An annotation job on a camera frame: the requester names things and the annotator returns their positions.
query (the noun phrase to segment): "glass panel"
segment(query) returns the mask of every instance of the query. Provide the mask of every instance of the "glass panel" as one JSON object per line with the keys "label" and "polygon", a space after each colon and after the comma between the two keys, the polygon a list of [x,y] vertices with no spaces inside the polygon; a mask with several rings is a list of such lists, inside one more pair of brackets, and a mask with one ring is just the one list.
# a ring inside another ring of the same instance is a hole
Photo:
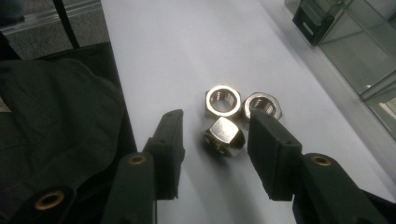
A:
{"label": "glass panel", "polygon": [[294,15],[296,14],[297,8],[300,5],[300,0],[285,0],[286,7],[290,10],[290,12]]}
{"label": "glass panel", "polygon": [[395,138],[396,136],[396,84],[366,102],[375,116]]}
{"label": "glass panel", "polygon": [[365,1],[346,9],[320,47],[357,93],[396,70],[396,31]]}
{"label": "glass panel", "polygon": [[395,0],[367,0],[367,2],[385,19],[390,18],[396,12]]}

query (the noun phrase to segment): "metal nut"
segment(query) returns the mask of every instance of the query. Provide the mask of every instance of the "metal nut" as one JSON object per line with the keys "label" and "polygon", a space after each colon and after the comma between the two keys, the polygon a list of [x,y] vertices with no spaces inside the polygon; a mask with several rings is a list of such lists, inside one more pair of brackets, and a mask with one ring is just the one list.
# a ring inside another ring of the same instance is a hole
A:
{"label": "metal nut", "polygon": [[243,103],[243,114],[247,122],[250,121],[250,110],[253,109],[263,110],[276,119],[282,117],[282,110],[277,99],[269,94],[255,92],[246,99]]}
{"label": "metal nut", "polygon": [[219,118],[205,131],[205,140],[218,153],[227,157],[236,156],[246,142],[243,132],[226,118]]}
{"label": "metal nut", "polygon": [[206,92],[206,111],[215,117],[235,118],[240,115],[241,95],[225,85],[214,87]]}

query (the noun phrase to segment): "nut threads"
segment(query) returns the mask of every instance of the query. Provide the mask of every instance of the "nut threads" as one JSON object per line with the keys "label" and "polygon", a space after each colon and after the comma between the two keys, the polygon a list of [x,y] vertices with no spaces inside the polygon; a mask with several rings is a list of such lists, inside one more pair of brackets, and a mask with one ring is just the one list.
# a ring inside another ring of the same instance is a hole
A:
{"label": "nut threads", "polygon": [[219,112],[228,112],[235,107],[236,101],[232,92],[228,90],[214,91],[210,95],[210,103]]}
{"label": "nut threads", "polygon": [[280,119],[282,117],[282,110],[280,109],[280,105],[276,98],[262,92],[251,94],[243,103],[243,114],[247,123],[250,122],[251,110],[265,111],[269,116],[272,116],[275,119]]}
{"label": "nut threads", "polygon": [[250,102],[250,111],[259,109],[273,116],[276,112],[275,105],[268,98],[258,97]]}
{"label": "nut threads", "polygon": [[218,85],[206,93],[206,111],[216,118],[236,119],[240,116],[241,95],[225,85]]}

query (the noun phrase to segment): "black cable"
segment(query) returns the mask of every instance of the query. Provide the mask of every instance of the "black cable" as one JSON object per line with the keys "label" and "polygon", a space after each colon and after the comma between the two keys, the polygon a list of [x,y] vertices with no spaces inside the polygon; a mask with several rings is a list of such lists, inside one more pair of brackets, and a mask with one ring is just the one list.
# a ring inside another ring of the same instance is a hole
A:
{"label": "black cable", "polygon": [[61,19],[62,26],[64,27],[64,31],[69,38],[70,43],[72,44],[74,49],[79,48],[78,41],[73,32],[72,25],[70,24],[70,20],[67,17],[66,9],[64,8],[64,2],[62,0],[52,0],[55,5],[56,11],[58,12],[59,18]]}

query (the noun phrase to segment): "silver nut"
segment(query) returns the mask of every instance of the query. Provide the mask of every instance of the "silver nut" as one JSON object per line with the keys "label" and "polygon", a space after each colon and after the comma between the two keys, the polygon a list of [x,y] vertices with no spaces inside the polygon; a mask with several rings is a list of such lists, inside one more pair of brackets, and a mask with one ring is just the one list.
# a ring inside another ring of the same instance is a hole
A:
{"label": "silver nut", "polygon": [[225,85],[218,85],[206,92],[206,111],[216,118],[235,118],[240,116],[241,95]]}
{"label": "silver nut", "polygon": [[247,122],[250,121],[250,111],[253,109],[265,111],[276,119],[282,117],[279,102],[274,96],[269,94],[255,92],[246,99],[243,103],[243,114]]}
{"label": "silver nut", "polygon": [[246,142],[243,132],[226,118],[219,118],[205,131],[205,140],[218,153],[227,157],[236,156]]}

